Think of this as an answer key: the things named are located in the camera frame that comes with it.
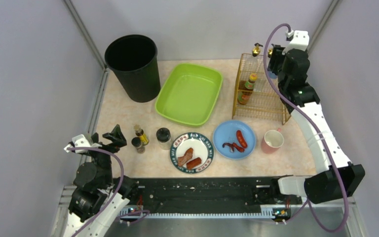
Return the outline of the small brown cap bottle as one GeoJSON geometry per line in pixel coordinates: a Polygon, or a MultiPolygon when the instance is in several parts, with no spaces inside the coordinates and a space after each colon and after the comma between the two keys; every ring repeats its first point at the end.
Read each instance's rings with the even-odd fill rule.
{"type": "Polygon", "coordinates": [[[142,142],[142,145],[146,146],[150,142],[150,140],[148,136],[146,135],[146,133],[144,132],[144,130],[138,124],[134,125],[133,129],[135,131],[136,136],[142,142]]]}

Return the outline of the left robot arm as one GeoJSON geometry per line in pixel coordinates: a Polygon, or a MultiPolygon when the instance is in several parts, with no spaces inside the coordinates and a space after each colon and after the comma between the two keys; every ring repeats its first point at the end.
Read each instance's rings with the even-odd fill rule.
{"type": "Polygon", "coordinates": [[[80,134],[64,148],[67,153],[91,158],[76,171],[73,181],[76,188],[68,206],[64,237],[103,237],[137,193],[137,182],[125,176],[123,170],[120,177],[113,177],[112,159],[118,160],[115,154],[127,145],[120,126],[103,134],[103,138],[110,143],[103,144],[98,133],[80,134]]]}

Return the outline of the yellow cap sauce bottle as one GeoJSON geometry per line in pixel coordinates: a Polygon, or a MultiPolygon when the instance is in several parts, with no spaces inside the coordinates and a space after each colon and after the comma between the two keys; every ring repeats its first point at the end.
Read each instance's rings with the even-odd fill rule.
{"type": "Polygon", "coordinates": [[[257,73],[251,73],[247,80],[241,80],[238,86],[237,101],[241,105],[246,105],[254,91],[257,73]]]}

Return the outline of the clear glass bottle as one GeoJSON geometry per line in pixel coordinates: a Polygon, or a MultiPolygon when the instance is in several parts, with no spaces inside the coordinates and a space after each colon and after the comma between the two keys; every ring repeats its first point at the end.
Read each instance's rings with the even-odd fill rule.
{"type": "Polygon", "coordinates": [[[273,48],[270,48],[267,52],[267,57],[270,59],[272,57],[272,54],[273,54],[273,48]]]}

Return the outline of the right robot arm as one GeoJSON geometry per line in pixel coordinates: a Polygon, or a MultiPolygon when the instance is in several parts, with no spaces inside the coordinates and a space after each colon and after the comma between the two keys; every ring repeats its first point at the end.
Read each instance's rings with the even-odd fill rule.
{"type": "Polygon", "coordinates": [[[307,51],[286,50],[276,44],[268,54],[267,71],[277,76],[277,93],[302,130],[317,172],[313,176],[282,176],[271,186],[280,195],[301,196],[313,204],[351,197],[365,170],[342,151],[323,115],[320,98],[306,82],[310,66],[307,51]]]}

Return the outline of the small dark spice bottle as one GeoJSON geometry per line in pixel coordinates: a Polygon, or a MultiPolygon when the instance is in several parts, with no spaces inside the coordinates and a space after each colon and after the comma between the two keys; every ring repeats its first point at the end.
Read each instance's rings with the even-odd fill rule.
{"type": "Polygon", "coordinates": [[[136,149],[137,153],[143,154],[145,152],[145,146],[143,145],[139,137],[134,137],[131,140],[131,144],[136,149]]]}

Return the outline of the black lid jar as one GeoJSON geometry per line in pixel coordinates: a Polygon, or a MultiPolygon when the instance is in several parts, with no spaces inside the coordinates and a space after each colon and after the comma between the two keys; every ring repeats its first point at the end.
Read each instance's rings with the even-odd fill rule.
{"type": "Polygon", "coordinates": [[[157,130],[156,138],[163,150],[169,150],[172,145],[172,137],[168,128],[162,127],[157,130]]]}

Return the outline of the glass bottle with brown sauce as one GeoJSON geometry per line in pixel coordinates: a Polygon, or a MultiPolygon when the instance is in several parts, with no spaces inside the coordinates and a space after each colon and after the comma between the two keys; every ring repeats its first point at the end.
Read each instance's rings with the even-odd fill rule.
{"type": "Polygon", "coordinates": [[[260,43],[255,43],[253,49],[251,50],[251,53],[249,56],[245,57],[244,64],[242,67],[243,71],[250,72],[250,73],[258,73],[259,67],[260,67],[260,53],[261,48],[263,47],[260,43]]]}

